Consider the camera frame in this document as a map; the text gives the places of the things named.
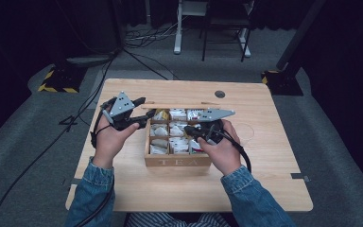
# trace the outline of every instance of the denim sleeve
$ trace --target denim sleeve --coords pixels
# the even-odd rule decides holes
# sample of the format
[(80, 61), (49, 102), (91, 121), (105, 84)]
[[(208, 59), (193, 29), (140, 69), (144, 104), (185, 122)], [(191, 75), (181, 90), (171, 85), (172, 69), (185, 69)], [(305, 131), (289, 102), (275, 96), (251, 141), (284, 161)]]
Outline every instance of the denim sleeve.
[[(81, 182), (76, 188), (75, 197), (70, 206), (65, 226), (76, 226), (90, 216), (101, 202), (104, 201), (107, 193), (111, 190), (113, 181), (113, 168), (104, 169), (90, 163), (84, 172)], [(105, 207), (85, 226), (110, 226), (114, 193)]]
[(239, 226), (295, 226), (294, 222), (262, 185), (241, 166), (221, 178)]

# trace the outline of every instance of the chair leg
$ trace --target chair leg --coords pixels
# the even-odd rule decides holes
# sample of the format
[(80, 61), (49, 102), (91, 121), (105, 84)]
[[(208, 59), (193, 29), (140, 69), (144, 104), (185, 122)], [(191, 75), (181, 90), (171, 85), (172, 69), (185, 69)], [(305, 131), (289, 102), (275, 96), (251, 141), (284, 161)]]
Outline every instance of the chair leg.
[(206, 43), (207, 43), (207, 37), (208, 37), (208, 27), (204, 28), (204, 47), (202, 49), (202, 61), (205, 60), (205, 50), (206, 50)]
[(207, 18), (206, 17), (203, 17), (202, 19), (202, 27), (201, 27), (201, 30), (199, 31), (199, 38), (201, 39), (202, 37), (202, 30), (204, 30), (207, 26)]
[(250, 33), (251, 33), (251, 29), (247, 28), (246, 43), (244, 44), (243, 55), (241, 56), (241, 62), (243, 62), (244, 58), (246, 57), (246, 49), (247, 49), (247, 46), (249, 45)]

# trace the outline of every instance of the wrist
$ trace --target wrist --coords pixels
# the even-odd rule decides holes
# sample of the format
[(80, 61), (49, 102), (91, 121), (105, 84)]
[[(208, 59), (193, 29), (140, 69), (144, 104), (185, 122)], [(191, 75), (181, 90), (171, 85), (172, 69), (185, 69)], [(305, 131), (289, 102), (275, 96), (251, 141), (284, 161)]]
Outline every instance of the wrist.
[(110, 169), (113, 167), (113, 157), (102, 155), (97, 151), (93, 159), (93, 164), (97, 167)]
[(228, 176), (224, 176), (221, 182), (228, 195), (241, 192), (243, 188), (253, 184), (253, 177), (245, 166), (241, 166)]
[(223, 176), (228, 176), (235, 172), (238, 168), (240, 168), (241, 164), (228, 166), (227, 168), (222, 170)]

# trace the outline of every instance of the black cable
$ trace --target black cable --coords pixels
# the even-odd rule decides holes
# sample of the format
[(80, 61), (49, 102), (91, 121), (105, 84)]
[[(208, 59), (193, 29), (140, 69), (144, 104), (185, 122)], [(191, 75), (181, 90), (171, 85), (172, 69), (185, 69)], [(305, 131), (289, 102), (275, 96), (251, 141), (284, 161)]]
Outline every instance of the black cable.
[(99, 204), (99, 206), (94, 210), (94, 212), (89, 217), (87, 217), (86, 219), (82, 220), (79, 224), (77, 224), (76, 225), (77, 227), (88, 224), (92, 219), (94, 219), (99, 214), (99, 212), (101, 212), (101, 210), (106, 206), (106, 204), (108, 204), (108, 201), (111, 199), (113, 188), (114, 188), (114, 176), (112, 179), (111, 189), (109, 189), (104, 200)]
[(142, 35), (142, 36), (136, 36), (136, 37), (131, 37), (128, 38), (127, 40), (141, 40), (141, 42), (139, 44), (130, 44), (130, 42), (126, 43), (125, 46), (129, 47), (129, 48), (140, 48), (140, 47), (146, 47), (152, 43), (154, 43), (155, 41), (162, 41), (167, 39), (169, 36), (173, 36), (176, 35), (176, 33), (170, 33), (168, 35), (165, 35), (166, 32), (168, 31), (173, 31), (176, 29), (176, 25), (174, 24), (169, 28), (164, 28), (164, 32), (160, 31), (159, 29), (157, 29), (153, 34), (149, 34), (149, 30), (146, 35)]
[[(104, 72), (104, 68), (105, 68), (105, 65), (106, 64), (104, 64), (104, 65), (102, 65), (102, 68), (101, 68), (101, 71), (102, 71), (102, 75), (105, 75), (106, 76), (106, 72)], [(88, 125), (88, 126), (90, 126), (90, 124), (88, 123), (88, 122), (86, 122), (86, 121), (84, 121), (84, 119), (82, 119), (82, 117), (81, 117), (81, 114), (82, 114), (82, 112), (81, 112), (81, 108), (84, 106), (84, 104), (85, 103), (87, 103), (88, 102), (88, 100), (90, 100), (90, 98), (92, 98), (92, 96), (95, 94), (95, 93), (97, 93), (98, 91), (99, 91), (99, 89), (100, 89), (100, 87), (101, 87), (101, 85), (102, 85), (102, 83), (103, 83), (103, 80), (101, 80), (101, 82), (98, 84), (98, 86), (95, 88), (95, 91), (93, 91), (91, 94), (90, 94), (90, 96), (80, 105), (80, 107), (78, 108), (78, 113), (79, 113), (79, 119), (82, 121), (82, 122), (84, 122), (84, 124), (86, 124), (86, 125)]]
[[(111, 65), (111, 63), (113, 62), (113, 60), (115, 59), (115, 57), (113, 57), (110, 61), (110, 63), (108, 64), (106, 70), (105, 70), (105, 74), (102, 77), (102, 80), (99, 83), (99, 87), (103, 84), (103, 81), (105, 80), (106, 74), (108, 72), (109, 66)], [(97, 96), (98, 94), (98, 90), (95, 92), (94, 98)], [(82, 109), (81, 112), (78, 112), (78, 114), (76, 115), (76, 117), (72, 118), (69, 125), (43, 150), (43, 152), (41, 152), (32, 162), (31, 164), (29, 164), (25, 170), (23, 170), (23, 172), (14, 180), (14, 182), (10, 185), (9, 189), (5, 192), (4, 196), (2, 197), (2, 199), (0, 200), (0, 207), (2, 205), (2, 203), (4, 202), (5, 198), (8, 196), (9, 192), (11, 191), (11, 189), (14, 187), (14, 185), (16, 185), (20, 179), (30, 170), (30, 168), (41, 158), (43, 157), (44, 154), (46, 154), (46, 152), (61, 138), (61, 136), (73, 125), (73, 123), (76, 121), (77, 118), (79, 118), (79, 116), (87, 109), (87, 107), (93, 102), (94, 98), (92, 98), (89, 102), (88, 105), (86, 105), (84, 107), (84, 109)]]
[(147, 69), (151, 70), (152, 72), (154, 72), (155, 74), (157, 74), (158, 76), (160, 76), (163, 79), (169, 80), (168, 78), (164, 77), (162, 74), (158, 73), (157, 71), (155, 71), (154, 69), (152, 69), (151, 67), (149, 67), (148, 65), (146, 65), (145, 63), (143, 63), (141, 60), (139, 60), (138, 58), (136, 58), (133, 54), (131, 54), (129, 51), (127, 51), (126, 49), (123, 49), (126, 53), (128, 53), (132, 58), (136, 59), (138, 62), (140, 62), (141, 64), (143, 64)]
[(165, 68), (170, 74), (173, 75), (173, 77), (175, 77), (177, 80), (181, 80), (179, 79), (172, 71), (170, 71), (170, 69), (168, 69), (165, 65), (163, 65), (162, 63), (150, 58), (150, 57), (147, 57), (147, 56), (144, 56), (144, 55), (139, 55), (139, 54), (135, 54), (135, 53), (131, 53), (131, 52), (127, 52), (128, 54), (131, 54), (131, 55), (134, 55), (134, 56), (139, 56), (139, 57), (143, 57), (143, 58), (146, 58), (146, 59), (149, 59), (151, 61), (155, 61), (157, 62), (159, 65), (161, 65), (163, 68)]
[(95, 54), (102, 54), (102, 55), (113, 55), (114, 53), (112, 52), (99, 52), (96, 51), (94, 49), (92, 49), (90, 46), (88, 46), (82, 39), (81, 37), (78, 35), (78, 33), (76, 32), (75, 27), (72, 25), (72, 23), (70, 22), (69, 17), (67, 16), (66, 12), (64, 11), (63, 7), (61, 6), (61, 4), (58, 2), (58, 0), (55, 0), (56, 4), (58, 5), (58, 8), (60, 9), (61, 14), (63, 15), (64, 19), (66, 20), (67, 24), (70, 26), (70, 28), (72, 28), (73, 33), (76, 35), (76, 37), (78, 38), (78, 40), (81, 42), (81, 44), (84, 45), (85, 48), (87, 48), (88, 50), (90, 50), (91, 52), (95, 53)]
[(95, 53), (95, 54), (99, 54), (99, 55), (107, 55), (108, 57), (104, 60), (98, 60), (98, 61), (89, 61), (89, 62), (84, 62), (84, 63), (75, 63), (75, 62), (70, 62), (68, 61), (69, 63), (71, 63), (72, 65), (75, 65), (76, 67), (93, 67), (93, 66), (97, 66), (97, 65), (100, 65), (100, 64), (103, 64), (103, 63), (107, 63), (109, 62), (113, 56), (115, 56), (119, 51), (120, 49), (114, 49), (113, 52), (100, 52), (100, 51), (97, 51), (97, 50), (94, 50), (92, 49), (90, 46), (88, 46), (84, 41), (83, 39), (78, 35), (75, 27), (72, 25), (69, 17), (67, 16), (66, 12), (64, 11), (63, 7), (61, 6), (61, 4), (59, 3), (58, 0), (55, 0), (58, 8), (60, 9), (60, 12), (61, 14), (63, 15), (63, 17), (65, 18), (67, 24), (69, 25), (69, 27), (72, 29), (73, 33), (75, 34), (75, 36), (77, 37), (78, 41), (89, 51)]

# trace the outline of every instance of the person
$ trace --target person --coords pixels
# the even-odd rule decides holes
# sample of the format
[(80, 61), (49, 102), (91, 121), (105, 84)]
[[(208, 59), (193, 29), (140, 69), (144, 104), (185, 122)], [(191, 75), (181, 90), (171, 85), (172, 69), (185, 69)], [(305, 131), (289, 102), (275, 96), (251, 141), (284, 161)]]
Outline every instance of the person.
[[(224, 130), (240, 143), (230, 121), (222, 120)], [(65, 226), (78, 226), (90, 216), (112, 190), (114, 181), (112, 161), (125, 141), (139, 128), (138, 123), (117, 131), (107, 127), (105, 117), (99, 119), (95, 156), (78, 184)], [(239, 226), (295, 226), (289, 215), (271, 194), (241, 165), (240, 154), (229, 140), (222, 139), (213, 146), (199, 139), (201, 148), (209, 155), (214, 166), (223, 173), (220, 179), (232, 205), (233, 216)], [(115, 195), (85, 226), (111, 226)], [(197, 223), (172, 218), (167, 213), (132, 213), (127, 226), (229, 226), (218, 213), (203, 214)]]

